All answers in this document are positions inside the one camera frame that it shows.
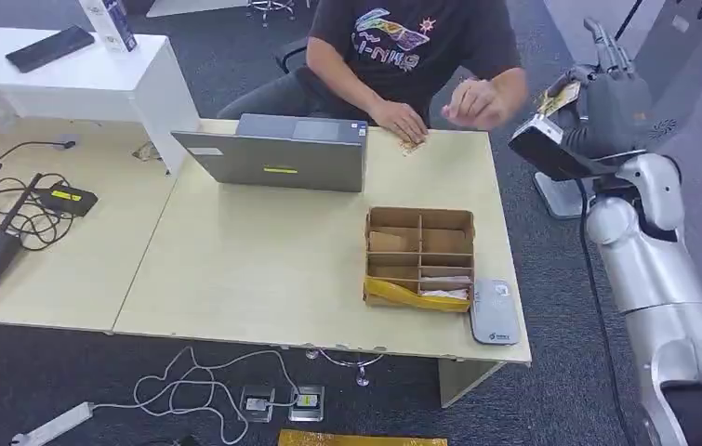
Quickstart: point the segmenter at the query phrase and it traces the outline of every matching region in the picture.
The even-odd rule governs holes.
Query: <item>graphic print on t-shirt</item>
[[[419,64],[419,55],[408,53],[428,43],[430,38],[423,33],[411,31],[400,23],[383,19],[388,15],[390,15],[388,10],[377,7],[360,17],[356,21],[356,33],[352,36],[353,47],[362,56],[366,53],[372,60],[388,63],[410,72]],[[420,25],[421,31],[424,33],[432,31],[434,25],[435,20],[426,19]],[[380,37],[368,33],[369,30],[380,30],[386,33],[402,51],[375,45],[380,43]]]

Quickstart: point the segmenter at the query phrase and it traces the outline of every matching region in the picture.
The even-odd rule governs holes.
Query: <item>yellow mat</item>
[[[279,446],[447,446],[447,443],[445,439],[355,437],[283,429],[279,434]]]

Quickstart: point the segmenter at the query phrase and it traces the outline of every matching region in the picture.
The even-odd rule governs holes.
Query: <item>cardboard organizer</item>
[[[473,296],[473,214],[468,211],[375,207],[367,215],[367,278],[364,301],[371,306],[411,305],[441,311],[468,311]],[[429,278],[468,276],[470,282]],[[383,282],[403,287],[417,300],[376,295]],[[426,297],[427,291],[464,289],[469,299]]]

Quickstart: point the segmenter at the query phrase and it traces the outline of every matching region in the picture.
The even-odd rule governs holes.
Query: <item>desk leg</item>
[[[187,153],[170,132],[196,131],[200,116],[169,42],[159,50],[130,100],[148,138],[176,175]]]
[[[479,386],[506,362],[438,360],[441,407],[448,408]]]

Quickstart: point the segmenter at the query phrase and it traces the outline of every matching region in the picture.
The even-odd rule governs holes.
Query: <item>man's arm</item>
[[[342,52],[351,45],[354,21],[352,2],[323,0],[310,30],[307,66],[337,96],[365,111],[381,127],[404,141],[424,141],[427,126],[411,106],[381,98],[345,63]]]
[[[463,65],[478,79],[457,87],[442,110],[456,125],[492,130],[506,123],[528,98],[525,70],[505,0],[478,2],[467,27]]]

